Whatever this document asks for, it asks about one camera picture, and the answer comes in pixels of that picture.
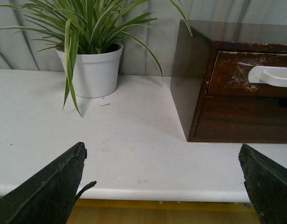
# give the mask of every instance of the white countertop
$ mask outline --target white countertop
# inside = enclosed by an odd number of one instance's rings
[[[238,160],[242,144],[188,143],[170,78],[119,76],[96,99],[69,97],[64,73],[0,70],[0,196],[79,141],[88,150],[82,198],[250,202]],[[287,145],[249,144],[287,168]]]

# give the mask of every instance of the wooden drawer unit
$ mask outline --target wooden drawer unit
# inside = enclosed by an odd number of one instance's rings
[[[287,67],[287,26],[180,22],[171,93],[188,141],[287,143],[287,88],[251,84]]]

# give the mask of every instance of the drawer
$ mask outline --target drawer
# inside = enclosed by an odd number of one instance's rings
[[[219,51],[207,96],[287,98],[287,88],[249,83],[253,65],[287,67],[287,54]]]
[[[287,143],[278,98],[205,97],[194,141]]]

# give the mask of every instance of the yellow strip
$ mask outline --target yellow strip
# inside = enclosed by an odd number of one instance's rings
[[[239,211],[255,212],[249,204],[209,203],[209,202],[163,202],[158,201],[127,201],[79,199],[76,206],[128,208],[128,209],[165,209],[165,210],[195,210],[195,211]]]

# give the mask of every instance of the gray curtain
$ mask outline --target gray curtain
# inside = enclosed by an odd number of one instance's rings
[[[9,2],[28,0],[0,0],[0,4]],[[182,0],[182,3],[188,18],[194,20],[287,25],[287,0]],[[181,17],[168,0],[151,0],[133,13],[147,11],[155,12],[153,16],[158,20],[150,25],[162,36],[147,29],[133,32],[155,53],[164,76],[171,76]],[[0,28],[11,25],[25,25],[25,21],[13,10],[0,8]],[[63,71],[54,49],[38,52],[45,43],[32,39],[39,37],[30,31],[15,34],[14,30],[0,30],[0,69]],[[146,50],[133,40],[125,40],[123,44],[122,74],[160,76]]]

